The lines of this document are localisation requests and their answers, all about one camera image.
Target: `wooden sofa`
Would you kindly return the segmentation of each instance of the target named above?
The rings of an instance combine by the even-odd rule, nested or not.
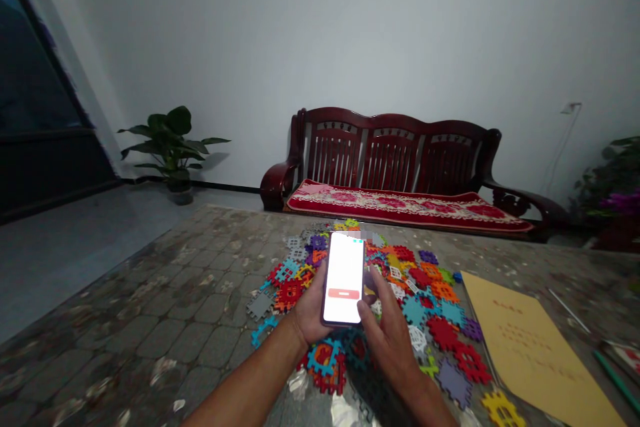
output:
[[[501,211],[519,218],[533,206],[542,218],[526,234],[498,236],[544,242],[549,228],[566,222],[567,214],[547,198],[493,179],[491,166],[500,139],[498,129],[466,121],[425,123],[395,113],[365,117],[338,107],[302,109],[291,118],[289,156],[264,175],[260,195],[265,210],[281,211],[287,210],[287,197],[305,178],[342,187],[434,195],[477,193],[487,187]]]

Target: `plant pot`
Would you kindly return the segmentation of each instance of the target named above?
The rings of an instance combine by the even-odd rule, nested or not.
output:
[[[640,254],[640,216],[616,217],[600,232],[592,248]]]
[[[191,194],[191,180],[167,180],[169,198],[176,205],[189,205],[193,202]]]

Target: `gray floor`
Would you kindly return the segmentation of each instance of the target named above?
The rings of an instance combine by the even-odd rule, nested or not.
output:
[[[162,185],[100,193],[0,226],[0,343],[191,217],[205,203],[262,210],[253,193],[194,189],[178,207]]]

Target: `left hand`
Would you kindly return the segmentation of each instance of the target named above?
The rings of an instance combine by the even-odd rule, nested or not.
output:
[[[302,334],[307,346],[328,336],[333,330],[320,322],[326,276],[327,260],[323,260],[313,277],[313,281],[311,281],[311,285],[291,311],[293,322]]]

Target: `phone screen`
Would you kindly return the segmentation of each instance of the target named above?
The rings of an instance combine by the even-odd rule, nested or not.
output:
[[[340,232],[331,234],[323,319],[326,322],[358,324],[357,302],[362,298],[365,246],[361,239]]]

